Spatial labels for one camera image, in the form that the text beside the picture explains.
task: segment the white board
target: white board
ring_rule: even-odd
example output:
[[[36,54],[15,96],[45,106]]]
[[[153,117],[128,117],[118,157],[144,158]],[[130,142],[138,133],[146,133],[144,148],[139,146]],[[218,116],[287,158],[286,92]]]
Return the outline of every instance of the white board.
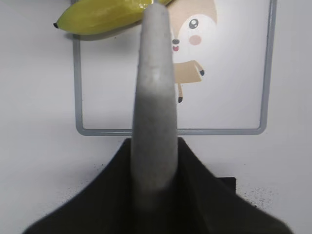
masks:
[[[181,97],[176,89],[178,127],[202,130],[199,134],[260,133],[261,121],[266,123],[263,95],[269,91],[264,81],[270,80],[270,70],[265,69],[272,56],[268,54],[272,1],[195,0],[193,6],[188,4],[175,0],[168,7],[172,37],[179,40],[173,44],[177,73],[180,76],[195,67],[188,77],[176,77],[183,92],[178,103]],[[81,114],[77,113],[82,115],[77,118],[82,121],[77,124],[81,133],[120,134],[120,129],[131,133],[125,129],[132,127],[139,34],[137,25],[109,36],[81,37],[82,104],[76,103],[76,107],[82,105]]]

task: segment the cartoon nose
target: cartoon nose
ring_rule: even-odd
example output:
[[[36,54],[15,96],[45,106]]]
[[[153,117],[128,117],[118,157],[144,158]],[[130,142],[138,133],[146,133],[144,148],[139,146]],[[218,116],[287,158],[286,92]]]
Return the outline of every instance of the cartoon nose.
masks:
[[[172,40],[172,43],[175,44],[175,45],[178,45],[180,43],[180,40],[174,39],[174,40]]]

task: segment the pink cheek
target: pink cheek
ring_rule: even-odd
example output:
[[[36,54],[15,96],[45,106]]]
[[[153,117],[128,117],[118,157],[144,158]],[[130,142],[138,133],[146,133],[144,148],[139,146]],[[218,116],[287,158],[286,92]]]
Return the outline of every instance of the pink cheek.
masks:
[[[189,41],[192,45],[199,45],[201,43],[201,37],[198,35],[194,35],[190,37]]]

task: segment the cartoon mouth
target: cartoon mouth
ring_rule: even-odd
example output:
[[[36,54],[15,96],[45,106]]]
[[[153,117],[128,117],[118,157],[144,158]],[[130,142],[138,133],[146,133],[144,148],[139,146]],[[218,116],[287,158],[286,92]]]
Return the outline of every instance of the cartoon mouth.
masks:
[[[179,50],[179,46],[173,46],[174,51],[178,51]]]

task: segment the gray frame border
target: gray frame border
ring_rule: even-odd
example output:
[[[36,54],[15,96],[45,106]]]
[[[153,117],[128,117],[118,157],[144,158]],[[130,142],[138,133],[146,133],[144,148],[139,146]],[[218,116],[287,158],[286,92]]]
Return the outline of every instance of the gray frame border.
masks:
[[[266,61],[264,68],[263,93],[260,125],[255,129],[178,129],[178,135],[258,135],[267,127],[269,92],[272,70],[273,43],[276,21],[277,0],[270,0],[270,13],[267,32]],[[80,39],[73,35],[73,58],[75,80],[76,128],[84,136],[130,136],[132,129],[85,129],[82,116],[82,79]]]

